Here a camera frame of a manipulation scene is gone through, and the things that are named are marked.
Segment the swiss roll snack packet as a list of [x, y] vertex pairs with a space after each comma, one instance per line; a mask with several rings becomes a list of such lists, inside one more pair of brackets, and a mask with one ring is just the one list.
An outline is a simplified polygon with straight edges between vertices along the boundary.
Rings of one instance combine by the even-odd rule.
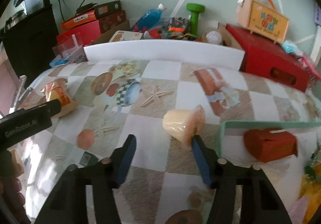
[[44, 94], [47, 102], [57, 99], [60, 101], [61, 110], [53, 115], [53, 118], [63, 117], [78, 107], [78, 102], [73, 100], [67, 92], [66, 78], [58, 78], [44, 86], [41, 92]]

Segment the small red gift box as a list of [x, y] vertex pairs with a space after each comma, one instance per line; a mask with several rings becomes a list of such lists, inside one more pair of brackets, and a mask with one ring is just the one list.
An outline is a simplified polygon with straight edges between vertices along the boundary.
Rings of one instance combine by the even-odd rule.
[[248, 153], [262, 163], [298, 156], [297, 137], [281, 128], [248, 130], [243, 143]]

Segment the pudding jelly cup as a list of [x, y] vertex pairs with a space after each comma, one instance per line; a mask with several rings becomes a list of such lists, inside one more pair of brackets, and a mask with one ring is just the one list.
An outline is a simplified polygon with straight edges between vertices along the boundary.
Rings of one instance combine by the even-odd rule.
[[162, 122], [164, 130], [187, 147], [192, 145], [195, 135], [202, 133], [205, 124], [205, 111], [201, 105], [193, 110], [170, 110], [164, 115]]

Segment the teal rimmed white tray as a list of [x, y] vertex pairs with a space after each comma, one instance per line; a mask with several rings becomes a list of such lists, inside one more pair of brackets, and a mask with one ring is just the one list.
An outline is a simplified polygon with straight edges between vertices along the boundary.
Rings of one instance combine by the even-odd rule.
[[308, 198], [301, 194], [305, 168], [320, 147], [320, 122], [226, 121], [214, 150], [233, 165], [259, 166], [296, 222], [304, 218]]

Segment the yellow snack bag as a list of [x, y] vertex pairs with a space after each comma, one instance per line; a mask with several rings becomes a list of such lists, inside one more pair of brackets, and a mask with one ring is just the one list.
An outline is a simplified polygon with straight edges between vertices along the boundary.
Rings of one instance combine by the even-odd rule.
[[320, 207], [320, 162], [307, 165], [301, 181], [300, 197], [307, 197], [308, 204], [303, 223], [309, 223]]

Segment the orange red stacked boxes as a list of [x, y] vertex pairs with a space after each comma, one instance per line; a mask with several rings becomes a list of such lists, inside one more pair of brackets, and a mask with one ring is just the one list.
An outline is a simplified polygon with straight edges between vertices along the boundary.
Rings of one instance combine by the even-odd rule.
[[88, 11], [63, 22], [62, 33], [56, 37], [57, 43], [63, 43], [72, 35], [79, 35], [84, 44], [89, 44], [126, 20], [126, 13], [119, 0], [95, 5]]

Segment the checkered picture tablecloth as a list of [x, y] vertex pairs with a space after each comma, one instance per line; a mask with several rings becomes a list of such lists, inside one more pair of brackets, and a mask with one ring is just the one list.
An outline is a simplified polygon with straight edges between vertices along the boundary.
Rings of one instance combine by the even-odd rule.
[[60, 78], [67, 80], [78, 107], [16, 146], [24, 164], [20, 180], [30, 220], [35, 221], [69, 165], [110, 156], [130, 134], [137, 139], [137, 150], [126, 181], [114, 193], [122, 223], [165, 223], [188, 209], [207, 218], [214, 193], [203, 183], [192, 151], [164, 130], [163, 117], [170, 110], [202, 106], [205, 145], [221, 148], [227, 160], [240, 166], [256, 160], [246, 151], [241, 132], [228, 129], [221, 136], [226, 121], [320, 120], [320, 100], [312, 93], [222, 67], [210, 70], [223, 105], [214, 113], [194, 74], [199, 69], [172, 61], [115, 60], [44, 72], [24, 107], [36, 105], [43, 88]]

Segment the red patterned flat box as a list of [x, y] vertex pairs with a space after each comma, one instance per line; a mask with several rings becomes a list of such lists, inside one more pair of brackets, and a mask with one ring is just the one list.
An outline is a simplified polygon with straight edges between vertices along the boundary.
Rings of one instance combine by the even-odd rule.
[[318, 70], [317, 66], [312, 62], [312, 60], [303, 55], [299, 57], [299, 62], [302, 64], [303, 68], [305, 68], [309, 74], [309, 76], [312, 79], [321, 80], [321, 76], [320, 76], [320, 70]]

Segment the large red gift box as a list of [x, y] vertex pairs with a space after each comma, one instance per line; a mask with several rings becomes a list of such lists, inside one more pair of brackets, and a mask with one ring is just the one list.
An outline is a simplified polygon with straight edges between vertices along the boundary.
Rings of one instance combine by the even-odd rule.
[[228, 24], [226, 29], [245, 51], [240, 71], [306, 91], [309, 73], [296, 58], [285, 53], [281, 46], [235, 25]]

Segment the white foam board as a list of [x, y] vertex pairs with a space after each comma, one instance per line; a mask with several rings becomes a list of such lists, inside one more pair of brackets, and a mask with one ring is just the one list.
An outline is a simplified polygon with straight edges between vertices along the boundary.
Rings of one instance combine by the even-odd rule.
[[134, 40], [84, 47], [89, 61], [162, 60], [214, 65], [238, 71], [245, 52], [236, 48], [180, 40]]

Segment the blue wet wipes pack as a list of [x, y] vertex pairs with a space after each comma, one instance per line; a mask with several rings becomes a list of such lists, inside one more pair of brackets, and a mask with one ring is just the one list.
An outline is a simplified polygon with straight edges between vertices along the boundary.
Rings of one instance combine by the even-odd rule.
[[293, 55], [297, 58], [301, 58], [304, 55], [297, 45], [292, 41], [285, 40], [281, 46], [282, 49], [289, 55]]

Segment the white round jar lid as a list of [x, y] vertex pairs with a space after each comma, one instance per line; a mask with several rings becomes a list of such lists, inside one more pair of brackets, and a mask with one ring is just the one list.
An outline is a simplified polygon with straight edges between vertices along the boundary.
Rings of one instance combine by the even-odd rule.
[[202, 42], [216, 45], [222, 45], [223, 42], [221, 33], [212, 28], [208, 28], [203, 31], [201, 40]]

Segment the blue liquid bottle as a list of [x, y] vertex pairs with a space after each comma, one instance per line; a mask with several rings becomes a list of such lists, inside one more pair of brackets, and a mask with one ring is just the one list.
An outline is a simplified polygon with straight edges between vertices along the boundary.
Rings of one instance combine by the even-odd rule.
[[131, 27], [131, 31], [144, 33], [148, 29], [155, 26], [161, 19], [162, 13], [167, 9], [165, 5], [160, 3], [157, 8], [148, 10], [139, 20]]

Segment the cardboard box of clutter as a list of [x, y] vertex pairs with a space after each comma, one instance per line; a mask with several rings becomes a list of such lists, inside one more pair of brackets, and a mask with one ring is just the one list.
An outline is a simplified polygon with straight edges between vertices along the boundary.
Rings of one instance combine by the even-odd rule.
[[221, 33], [223, 46], [232, 47], [236, 49], [242, 49], [238, 41], [232, 36], [232, 34], [226, 30], [224, 25], [221, 25], [218, 21], [211, 21], [207, 19], [199, 19], [197, 36], [190, 33], [190, 20], [182, 17], [173, 18], [161, 18], [160, 21], [148, 29], [144, 33], [138, 33], [131, 31], [129, 27], [129, 21], [125, 21], [111, 28], [100, 37], [90, 42], [90, 45], [108, 42], [118, 41], [133, 41], [142, 39], [168, 39], [168, 40], [185, 40], [185, 41], [197, 41], [202, 42], [201, 36], [205, 29], [216, 29]]

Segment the green dumbbell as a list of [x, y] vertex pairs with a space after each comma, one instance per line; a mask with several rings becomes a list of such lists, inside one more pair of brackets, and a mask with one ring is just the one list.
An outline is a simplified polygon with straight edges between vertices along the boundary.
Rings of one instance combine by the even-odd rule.
[[205, 12], [205, 6], [196, 3], [188, 3], [186, 9], [190, 12], [190, 33], [197, 36], [199, 14]]

